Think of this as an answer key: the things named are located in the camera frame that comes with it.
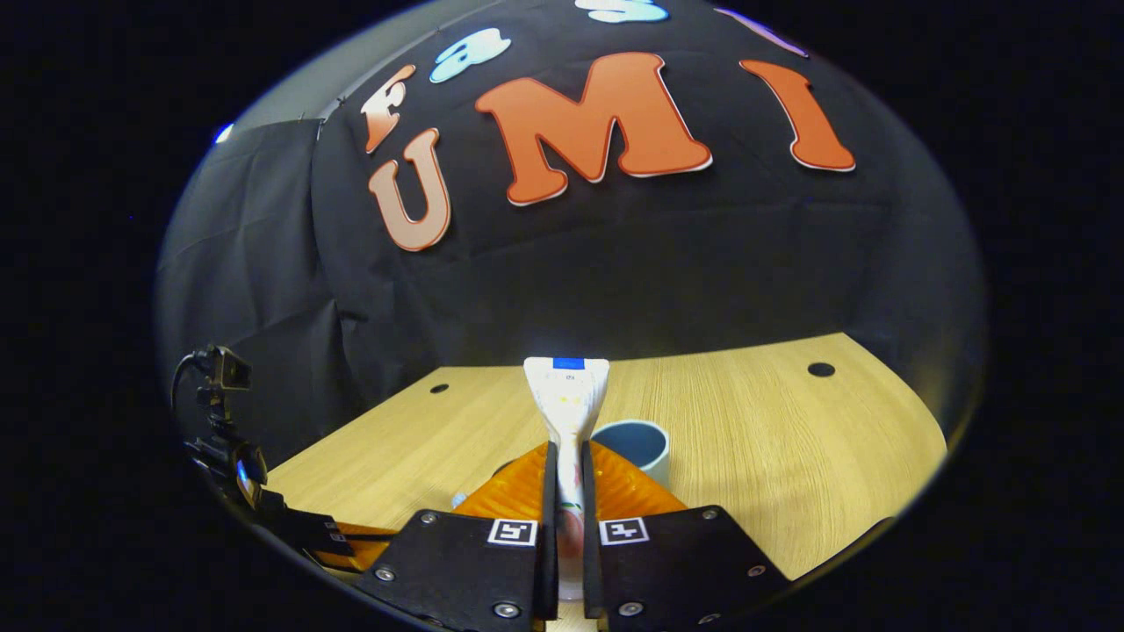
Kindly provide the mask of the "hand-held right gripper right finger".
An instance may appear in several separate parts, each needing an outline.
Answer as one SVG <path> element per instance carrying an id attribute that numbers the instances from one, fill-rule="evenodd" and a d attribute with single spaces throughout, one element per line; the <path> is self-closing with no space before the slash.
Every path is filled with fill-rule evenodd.
<path id="1" fill-rule="evenodd" d="M 734 631 L 791 592 L 774 560 L 718 505 L 597 520 L 606 485 L 581 446 L 584 616 L 599 631 Z"/>

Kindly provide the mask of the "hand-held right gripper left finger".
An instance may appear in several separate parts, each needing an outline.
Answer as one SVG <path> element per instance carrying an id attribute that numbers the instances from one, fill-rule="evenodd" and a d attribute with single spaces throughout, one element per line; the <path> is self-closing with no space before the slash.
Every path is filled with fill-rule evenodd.
<path id="1" fill-rule="evenodd" d="M 558 620 L 558 445 L 546 443 L 537 520 L 422 509 L 355 587 L 453 631 L 545 631 Z"/>

